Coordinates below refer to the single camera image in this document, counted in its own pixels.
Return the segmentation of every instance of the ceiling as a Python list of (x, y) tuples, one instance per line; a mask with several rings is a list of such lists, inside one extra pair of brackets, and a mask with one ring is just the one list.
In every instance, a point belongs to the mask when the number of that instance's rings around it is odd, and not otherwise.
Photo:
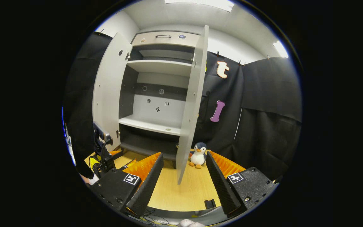
[(166, 24), (208, 25), (252, 46), (263, 56), (279, 56), (273, 43), (278, 39), (259, 20), (235, 4), (229, 13), (212, 6), (190, 3), (165, 4), (164, 0), (142, 0), (124, 11), (140, 29)]

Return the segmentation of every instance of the drawer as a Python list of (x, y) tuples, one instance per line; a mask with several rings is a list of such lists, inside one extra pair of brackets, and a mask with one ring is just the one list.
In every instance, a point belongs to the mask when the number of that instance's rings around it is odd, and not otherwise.
[(187, 32), (144, 32), (137, 34), (131, 45), (142, 46), (150, 44), (171, 44), (195, 48), (199, 37), (200, 35)]

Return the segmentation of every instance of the white cabinet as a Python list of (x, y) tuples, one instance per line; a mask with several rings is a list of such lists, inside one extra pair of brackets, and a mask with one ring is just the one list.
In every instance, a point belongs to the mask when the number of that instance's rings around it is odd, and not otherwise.
[(208, 26), (201, 34), (138, 33), (131, 44), (115, 35), (93, 94), (93, 120), (112, 135), (111, 149), (162, 152), (176, 163), (181, 182), (199, 113), (207, 44)]

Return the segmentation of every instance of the sticker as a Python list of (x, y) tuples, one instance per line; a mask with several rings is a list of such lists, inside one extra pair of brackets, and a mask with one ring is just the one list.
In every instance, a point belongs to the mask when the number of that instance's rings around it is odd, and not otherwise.
[(236, 182), (244, 180), (244, 178), (238, 172), (235, 174), (229, 175), (228, 178), (232, 182), (232, 184), (235, 184)]
[(216, 101), (216, 109), (214, 112), (214, 115), (212, 116), (212, 118), (210, 118), (210, 120), (212, 122), (218, 122), (219, 121), (219, 115), (221, 115), (222, 112), (222, 108), (225, 106), (225, 103), (222, 101)]
[(229, 71), (229, 67), (226, 66), (226, 62), (218, 61), (216, 63), (218, 64), (218, 68), (216, 69), (216, 73), (221, 78), (226, 79), (226, 77), (228, 77), (228, 76), (225, 74), (225, 70)]
[(137, 184), (137, 181), (140, 177), (132, 174), (127, 174), (123, 181), (128, 182), (132, 185)]

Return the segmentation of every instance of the drawer handle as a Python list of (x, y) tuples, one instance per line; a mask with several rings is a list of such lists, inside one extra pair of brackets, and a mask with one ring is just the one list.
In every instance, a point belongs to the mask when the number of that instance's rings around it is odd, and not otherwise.
[(171, 38), (172, 36), (170, 36), (170, 35), (157, 35), (157, 36), (155, 36), (156, 38), (157, 37), (159, 37), (159, 36), (167, 36), (168, 38)]

